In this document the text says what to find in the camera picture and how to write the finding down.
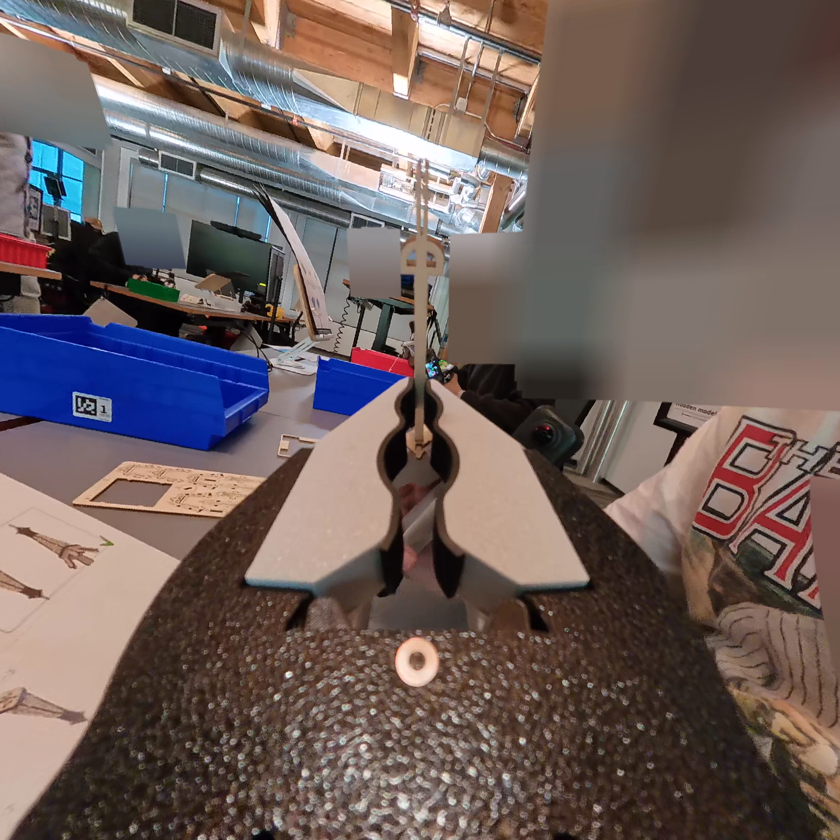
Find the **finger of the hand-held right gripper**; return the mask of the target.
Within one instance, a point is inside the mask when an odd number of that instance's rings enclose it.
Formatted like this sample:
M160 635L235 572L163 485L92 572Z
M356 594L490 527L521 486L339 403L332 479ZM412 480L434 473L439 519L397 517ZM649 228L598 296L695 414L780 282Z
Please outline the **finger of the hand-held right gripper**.
M425 496L403 519L404 543L412 550L423 550L434 540L436 496Z
M407 457L405 466L395 476L392 486L399 490L409 484L420 487L435 486L440 481L437 472L432 468L427 457Z

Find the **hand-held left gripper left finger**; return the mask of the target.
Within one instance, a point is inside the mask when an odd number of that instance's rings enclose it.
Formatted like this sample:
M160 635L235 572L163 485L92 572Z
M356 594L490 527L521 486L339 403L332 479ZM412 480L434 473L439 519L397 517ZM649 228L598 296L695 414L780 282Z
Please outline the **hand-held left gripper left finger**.
M373 600L403 577L401 503L393 480L406 465L399 381L322 437L306 456L245 582L312 596L323 613L340 611L366 628Z

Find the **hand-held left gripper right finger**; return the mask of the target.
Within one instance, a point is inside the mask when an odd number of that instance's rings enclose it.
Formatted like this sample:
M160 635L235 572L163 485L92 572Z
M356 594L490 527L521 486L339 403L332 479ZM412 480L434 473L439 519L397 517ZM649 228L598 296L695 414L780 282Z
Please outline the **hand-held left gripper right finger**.
M427 397L433 466L444 478L435 508L434 569L441 589L485 631L523 598L587 587L587 573L525 449L436 381Z

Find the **wooden tower spire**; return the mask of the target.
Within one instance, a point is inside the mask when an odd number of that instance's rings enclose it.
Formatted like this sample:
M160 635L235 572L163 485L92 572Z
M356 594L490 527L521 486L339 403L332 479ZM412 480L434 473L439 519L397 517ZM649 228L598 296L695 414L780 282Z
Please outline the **wooden tower spire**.
M415 216L416 233L401 247L401 273L413 278L414 301L414 363L413 394L414 414L411 428L413 442L411 450L420 459L426 447L425 435L425 391L427 383L427 315L428 282L431 277L445 273L445 253L440 242L429 236L427 160L415 165Z

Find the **grey desk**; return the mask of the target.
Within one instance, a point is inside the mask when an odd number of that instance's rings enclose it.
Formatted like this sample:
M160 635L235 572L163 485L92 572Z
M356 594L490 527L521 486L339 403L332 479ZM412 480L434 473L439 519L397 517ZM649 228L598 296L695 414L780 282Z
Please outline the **grey desk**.
M203 451L48 422L10 427L1 434L1 472L70 505L124 461L267 478L283 434L320 438L343 415L312 407L315 377L269 373L268 403L214 449ZM82 512L183 560L214 519L139 511L83 508Z

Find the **long wooden office desk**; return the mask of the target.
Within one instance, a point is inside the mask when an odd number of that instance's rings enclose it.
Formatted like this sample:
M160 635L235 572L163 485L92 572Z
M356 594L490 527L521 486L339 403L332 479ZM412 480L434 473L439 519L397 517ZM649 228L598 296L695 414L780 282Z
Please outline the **long wooden office desk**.
M288 315L284 315L280 317L278 315L273 316L261 316L257 313L253 312L246 312L246 311L239 311L239 312L232 312L232 311L224 311L219 310L217 308L209 308L207 306L193 306L190 304L181 303L179 301L164 301L158 298L153 297L146 297L139 293L133 292L126 287L114 286L109 283L101 283L98 281L92 281L90 283L91 288L97 288L101 290L103 293L108 294L116 294L120 295L124 298L131 298L134 300L138 300L150 305L155 305L162 308L168 308L174 311L182 312L184 314L189 314L192 316L203 317L205 319L228 319L228 320L240 320L240 321L247 321L247 322L285 322L285 323L294 323L297 319L297 316L289 317Z

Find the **blue storage bin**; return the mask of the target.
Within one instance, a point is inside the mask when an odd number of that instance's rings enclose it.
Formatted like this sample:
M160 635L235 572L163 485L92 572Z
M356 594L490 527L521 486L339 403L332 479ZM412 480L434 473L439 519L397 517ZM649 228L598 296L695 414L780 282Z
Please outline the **blue storage bin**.
M372 402L404 375L381 371L334 358L318 359L312 407L315 410L350 416Z

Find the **red storage bin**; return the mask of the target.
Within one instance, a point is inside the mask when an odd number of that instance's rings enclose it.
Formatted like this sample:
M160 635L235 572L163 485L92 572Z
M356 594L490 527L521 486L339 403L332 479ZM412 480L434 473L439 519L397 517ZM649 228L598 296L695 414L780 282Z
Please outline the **red storage bin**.
M413 364L402 356L392 355L361 347L354 347L350 361L376 371L383 371L394 375L413 377Z
M6 266L17 266L23 274L23 269L47 270L49 258L54 249L49 245L1 233L1 263Z

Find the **wooden sheet with tower parts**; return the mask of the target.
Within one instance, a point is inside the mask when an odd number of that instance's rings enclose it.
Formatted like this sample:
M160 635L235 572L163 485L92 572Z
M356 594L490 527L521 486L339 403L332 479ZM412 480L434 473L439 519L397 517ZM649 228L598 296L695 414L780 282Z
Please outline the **wooden sheet with tower parts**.
M162 487L164 493L150 507L100 500L118 481ZM219 519L227 516L264 481L257 476L126 461L81 493L72 504L84 508Z

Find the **white stand base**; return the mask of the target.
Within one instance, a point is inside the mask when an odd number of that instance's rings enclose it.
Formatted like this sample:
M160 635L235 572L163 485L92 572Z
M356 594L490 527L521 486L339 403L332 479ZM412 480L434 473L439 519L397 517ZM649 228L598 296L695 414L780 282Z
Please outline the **white stand base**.
M306 338L292 346L268 344L268 365L271 370L310 376L317 373L320 357L312 351L315 342Z

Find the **person in white t-shirt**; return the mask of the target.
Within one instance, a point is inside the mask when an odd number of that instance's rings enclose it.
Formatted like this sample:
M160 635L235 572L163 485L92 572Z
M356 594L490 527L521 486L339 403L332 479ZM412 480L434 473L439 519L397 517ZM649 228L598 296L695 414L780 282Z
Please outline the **person in white t-shirt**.
M839 711L810 490L838 479L838 441L838 412L724 406L605 509L683 597L759 755L819 838L839 835Z

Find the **blue bin with marker tag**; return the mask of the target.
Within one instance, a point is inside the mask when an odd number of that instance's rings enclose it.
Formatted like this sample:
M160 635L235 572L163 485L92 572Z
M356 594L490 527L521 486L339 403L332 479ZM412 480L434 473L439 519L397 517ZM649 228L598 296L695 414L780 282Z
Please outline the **blue bin with marker tag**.
M264 360L85 316L1 316L1 410L209 450L267 404Z

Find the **folded instruction booklet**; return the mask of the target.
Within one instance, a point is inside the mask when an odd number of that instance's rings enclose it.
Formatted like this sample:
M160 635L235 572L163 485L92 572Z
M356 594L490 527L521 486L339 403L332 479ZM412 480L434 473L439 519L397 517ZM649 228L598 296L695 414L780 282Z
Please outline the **folded instruction booklet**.
M178 560L1 478L1 836L87 732Z

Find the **black computer monitor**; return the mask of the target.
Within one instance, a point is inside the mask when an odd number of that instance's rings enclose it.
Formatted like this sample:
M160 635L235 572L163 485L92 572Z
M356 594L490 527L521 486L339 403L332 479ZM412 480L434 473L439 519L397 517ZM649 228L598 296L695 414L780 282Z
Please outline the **black computer monitor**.
M268 282L271 256L266 243L192 220L185 270L195 277L234 273L244 288L257 291Z

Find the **green storage bin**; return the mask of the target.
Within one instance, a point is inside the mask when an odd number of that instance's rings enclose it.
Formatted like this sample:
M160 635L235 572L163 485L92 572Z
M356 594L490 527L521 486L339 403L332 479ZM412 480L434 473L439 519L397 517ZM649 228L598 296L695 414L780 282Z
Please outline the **green storage bin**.
M126 281L125 287L132 294L157 301L178 303L180 292L175 287L161 284L157 281L132 277Z

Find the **framed wall sign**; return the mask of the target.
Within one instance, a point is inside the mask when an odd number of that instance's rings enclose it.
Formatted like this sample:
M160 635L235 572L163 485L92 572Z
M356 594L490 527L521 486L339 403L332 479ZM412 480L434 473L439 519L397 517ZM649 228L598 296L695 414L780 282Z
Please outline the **framed wall sign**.
M679 452L687 438L718 414L719 406L662 402L659 404L654 425L675 434L665 461L667 466Z

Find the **standing desk with dark frame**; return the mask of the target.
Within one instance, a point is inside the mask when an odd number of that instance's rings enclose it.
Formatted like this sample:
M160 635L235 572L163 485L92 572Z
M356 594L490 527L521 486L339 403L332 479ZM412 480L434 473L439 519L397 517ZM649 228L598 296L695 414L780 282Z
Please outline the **standing desk with dark frame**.
M353 334L352 348L359 346L364 313L377 308L380 311L379 320L374 332L372 350L374 352L388 354L391 356L402 356L403 351L390 345L387 340L390 333L392 320L395 315L411 317L409 327L414 330L414 301L410 298L361 298L350 294L346 299L347 305L354 305L358 309L359 318Z

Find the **silver spiral air duct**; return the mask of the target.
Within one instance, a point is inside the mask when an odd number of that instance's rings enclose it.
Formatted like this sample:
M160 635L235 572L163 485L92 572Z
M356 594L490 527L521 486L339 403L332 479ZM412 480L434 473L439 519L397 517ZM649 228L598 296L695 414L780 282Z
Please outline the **silver spiral air duct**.
M204 111L100 75L93 80L115 137L264 181L276 181L279 176L257 172L284 170L373 193L381 187L382 172L394 172L404 181L409 167L420 160L426 160L430 171L446 182L491 173L515 182L524 182L528 176L527 155L515 154L504 145L485 142L478 155L470 155L415 135L408 137L409 148L403 144L377 148L353 136L344 145L350 152L347 159L227 114Z
M13 1L2 2L2 11L242 93L309 122L324 123L337 132L363 131L358 117L316 91L301 73L274 57L267 45L243 40L228 28L223 28L218 50L206 52L131 27L127 12L113 2Z
M365 217L372 219L376 224L385 224L384 217L378 217L373 213L362 210L351 210L346 207L332 206L324 202L315 200L310 196L300 195L287 190L276 189L271 185L265 185L261 182L252 182L244 177L234 175L226 171L220 171L205 164L198 164L189 161L192 165L193 177L184 175L173 169L165 169L161 163L161 158L165 158L171 162L180 162L181 159L175 155L164 154L157 150L147 150L140 148L138 151L138 160L146 168L161 172L165 175L175 175L183 180L202 184L204 186L211 186L226 193L232 193L237 196L250 198L260 201L263 194L270 196L270 198L280 207L294 213L305 214L310 217L315 217L330 224L338 225L343 228L351 228L354 225L353 219L355 217Z

